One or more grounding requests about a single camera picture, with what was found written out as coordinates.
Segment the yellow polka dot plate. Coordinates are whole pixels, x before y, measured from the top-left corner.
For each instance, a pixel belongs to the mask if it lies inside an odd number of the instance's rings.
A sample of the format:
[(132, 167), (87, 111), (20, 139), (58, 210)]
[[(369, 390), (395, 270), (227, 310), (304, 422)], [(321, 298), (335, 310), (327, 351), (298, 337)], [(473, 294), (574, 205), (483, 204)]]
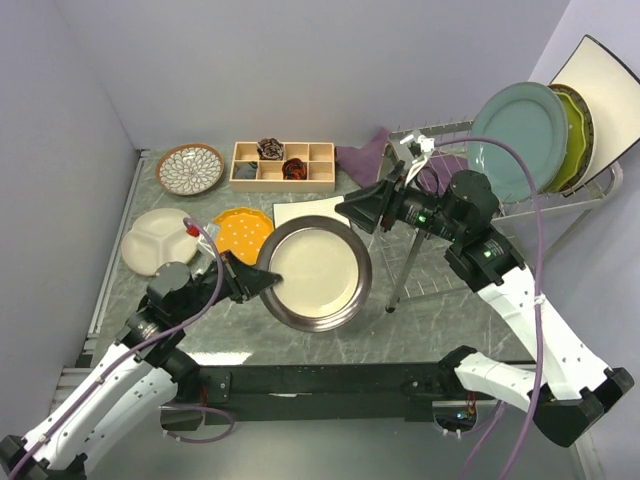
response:
[(231, 251), (248, 265), (255, 265), (260, 250), (274, 231), (272, 220), (261, 210), (238, 207), (213, 219), (218, 227), (215, 244), (220, 252)]

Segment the white square plate black rim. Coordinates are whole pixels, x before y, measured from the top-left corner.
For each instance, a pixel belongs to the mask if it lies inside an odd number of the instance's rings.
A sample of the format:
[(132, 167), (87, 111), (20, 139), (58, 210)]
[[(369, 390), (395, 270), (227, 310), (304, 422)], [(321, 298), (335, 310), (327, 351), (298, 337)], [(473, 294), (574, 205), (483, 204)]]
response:
[(273, 205), (274, 226), (279, 227), (290, 220), (305, 216), (322, 216), (332, 218), (342, 224), (350, 226), (351, 222), (345, 216), (335, 211), (335, 206), (343, 201), (343, 196), (333, 196), (318, 200), (275, 203)]

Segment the brown rimmed cream plate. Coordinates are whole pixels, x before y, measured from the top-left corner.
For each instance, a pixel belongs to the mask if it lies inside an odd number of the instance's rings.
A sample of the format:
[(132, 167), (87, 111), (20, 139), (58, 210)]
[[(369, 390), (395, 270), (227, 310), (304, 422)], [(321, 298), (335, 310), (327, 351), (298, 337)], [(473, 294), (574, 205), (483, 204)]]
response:
[(277, 227), (262, 245), (257, 267), (281, 276), (260, 294), (269, 313), (308, 333), (335, 330), (364, 307), (373, 273), (368, 249), (347, 224), (303, 216)]

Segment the cream divided plate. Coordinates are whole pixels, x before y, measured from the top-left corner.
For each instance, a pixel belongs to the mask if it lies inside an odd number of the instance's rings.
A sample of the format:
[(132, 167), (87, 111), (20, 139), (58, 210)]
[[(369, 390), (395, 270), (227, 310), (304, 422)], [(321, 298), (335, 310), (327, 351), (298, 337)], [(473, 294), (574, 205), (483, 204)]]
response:
[(198, 249), (197, 238), (186, 231), (186, 217), (182, 210), (160, 208), (136, 219), (121, 243), (125, 264), (142, 276), (153, 276), (166, 263), (188, 264)]

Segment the floral patterned round plate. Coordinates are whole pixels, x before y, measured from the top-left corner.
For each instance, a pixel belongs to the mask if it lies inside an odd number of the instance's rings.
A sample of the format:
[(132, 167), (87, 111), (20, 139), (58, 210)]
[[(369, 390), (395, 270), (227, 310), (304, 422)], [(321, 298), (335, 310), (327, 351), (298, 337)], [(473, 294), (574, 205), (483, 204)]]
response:
[(156, 165), (161, 187), (178, 196), (192, 196), (211, 189), (223, 176), (224, 159), (213, 147), (191, 143), (169, 150)]

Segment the teal round plate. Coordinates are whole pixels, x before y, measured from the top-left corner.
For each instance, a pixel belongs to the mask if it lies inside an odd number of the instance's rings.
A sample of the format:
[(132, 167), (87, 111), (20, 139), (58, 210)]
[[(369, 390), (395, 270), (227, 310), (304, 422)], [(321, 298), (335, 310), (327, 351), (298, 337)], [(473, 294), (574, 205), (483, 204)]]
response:
[[(475, 117), (470, 135), (511, 147), (526, 164), (537, 191), (558, 173), (566, 154), (568, 120), (559, 97), (536, 82), (513, 84), (496, 93)], [(503, 204), (531, 196), (526, 176), (511, 154), (486, 142), (468, 144), (469, 168), (483, 173)]]

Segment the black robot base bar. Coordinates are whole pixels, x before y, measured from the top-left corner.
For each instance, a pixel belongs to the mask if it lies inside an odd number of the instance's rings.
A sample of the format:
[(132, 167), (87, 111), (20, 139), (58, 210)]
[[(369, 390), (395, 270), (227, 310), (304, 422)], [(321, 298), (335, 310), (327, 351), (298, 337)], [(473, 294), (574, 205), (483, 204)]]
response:
[(402, 418), (429, 422), (437, 402), (472, 396), (436, 363), (204, 366), (175, 401), (241, 422)]

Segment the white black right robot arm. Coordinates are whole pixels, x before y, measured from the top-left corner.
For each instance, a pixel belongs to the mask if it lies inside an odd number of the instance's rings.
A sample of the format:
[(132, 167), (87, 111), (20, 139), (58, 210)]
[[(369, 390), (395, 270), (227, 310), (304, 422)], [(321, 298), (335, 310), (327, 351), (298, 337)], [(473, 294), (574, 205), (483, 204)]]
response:
[(536, 292), (533, 272), (491, 223), (498, 205), (479, 172), (456, 172), (438, 195), (406, 185), (397, 165), (375, 185), (346, 195), (335, 210), (368, 233), (402, 222), (449, 242), (444, 258), (451, 270), (500, 315), (542, 371), (521, 370), (462, 346), (440, 361), (440, 390), (452, 399), (472, 391), (532, 410), (541, 433), (569, 447), (633, 387), (634, 379), (591, 352)]

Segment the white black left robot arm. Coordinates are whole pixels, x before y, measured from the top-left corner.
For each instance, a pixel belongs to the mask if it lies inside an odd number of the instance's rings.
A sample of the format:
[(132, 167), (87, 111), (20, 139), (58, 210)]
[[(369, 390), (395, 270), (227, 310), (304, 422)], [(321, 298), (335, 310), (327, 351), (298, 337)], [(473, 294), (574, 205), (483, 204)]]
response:
[(200, 389), (200, 365), (178, 345), (188, 326), (229, 299), (242, 304), (282, 280), (219, 254), (197, 275), (181, 262), (162, 265), (136, 311), (91, 373), (37, 427), (1, 442), (10, 479), (84, 479), (89, 462), (148, 411)]

